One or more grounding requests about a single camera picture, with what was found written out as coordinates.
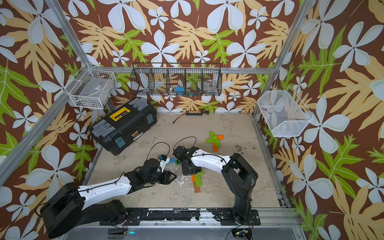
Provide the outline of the lime lego brick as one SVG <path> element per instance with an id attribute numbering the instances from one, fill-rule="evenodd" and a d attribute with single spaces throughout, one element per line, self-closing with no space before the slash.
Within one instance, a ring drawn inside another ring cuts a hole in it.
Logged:
<path id="1" fill-rule="evenodd" d="M 206 139 L 206 143 L 208 143 L 208 144 L 213 144 L 213 143 L 219 144 L 220 140 L 218 138 L 213 137 L 213 138 Z"/>
<path id="2" fill-rule="evenodd" d="M 215 145 L 216 148 L 219 148 L 221 146 L 220 144 L 220 138 L 218 135 L 215 134 L 215 132 L 210 132 L 210 143 Z"/>
<path id="3" fill-rule="evenodd" d="M 194 179 L 197 187 L 201 187 L 203 185 L 200 175 L 194 175 Z"/>
<path id="4" fill-rule="evenodd" d="M 204 174 L 205 174 L 204 170 L 201 170 L 199 173 L 195 174 L 195 176 L 200 176 L 200 175 L 204 175 Z"/>

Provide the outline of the tan lego brick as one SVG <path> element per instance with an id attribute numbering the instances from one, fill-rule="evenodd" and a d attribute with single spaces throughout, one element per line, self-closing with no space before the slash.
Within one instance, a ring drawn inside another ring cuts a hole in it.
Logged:
<path id="1" fill-rule="evenodd" d="M 197 186 L 197 185 L 195 184 L 195 182 L 193 182 L 193 188 L 194 188 L 194 193 L 195 193 L 195 194 L 198 194 L 198 193 L 201 192 L 200 187 Z"/>

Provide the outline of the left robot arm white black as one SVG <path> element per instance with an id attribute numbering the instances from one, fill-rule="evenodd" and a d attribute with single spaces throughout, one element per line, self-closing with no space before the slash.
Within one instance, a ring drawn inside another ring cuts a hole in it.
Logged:
<path id="1" fill-rule="evenodd" d="M 128 212 L 117 197 L 156 183 L 169 185 L 177 175 L 165 170 L 165 165 L 163 160 L 149 159 L 117 179 L 89 186 L 65 184 L 40 210 L 48 237 L 58 238 L 74 227 L 89 223 L 99 222 L 104 226 L 125 223 Z"/>

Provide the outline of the orange lego brick long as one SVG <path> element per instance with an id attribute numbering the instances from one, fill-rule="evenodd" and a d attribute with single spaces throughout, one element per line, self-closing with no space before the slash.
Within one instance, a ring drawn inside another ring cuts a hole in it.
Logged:
<path id="1" fill-rule="evenodd" d="M 215 143 L 213 143 L 213 151 L 214 152 L 218 152 L 219 151 L 219 148 L 216 146 Z"/>

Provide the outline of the blue lego plate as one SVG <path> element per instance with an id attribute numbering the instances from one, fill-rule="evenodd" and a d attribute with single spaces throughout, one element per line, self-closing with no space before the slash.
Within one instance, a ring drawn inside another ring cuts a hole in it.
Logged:
<path id="1" fill-rule="evenodd" d="M 175 163 L 175 158 L 171 158 L 167 163 L 167 165 L 174 164 L 174 163 Z"/>

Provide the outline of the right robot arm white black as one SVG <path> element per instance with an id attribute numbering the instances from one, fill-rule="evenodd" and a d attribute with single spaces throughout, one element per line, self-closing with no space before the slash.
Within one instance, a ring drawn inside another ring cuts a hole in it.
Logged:
<path id="1" fill-rule="evenodd" d="M 187 149 L 178 146 L 173 150 L 173 155 L 181 162 L 185 176 L 195 175 L 201 172 L 202 168 L 221 174 L 235 195 L 235 203 L 232 207 L 234 220 L 239 224 L 248 221 L 252 192 L 259 176 L 241 154 L 221 156 L 197 147 Z"/>

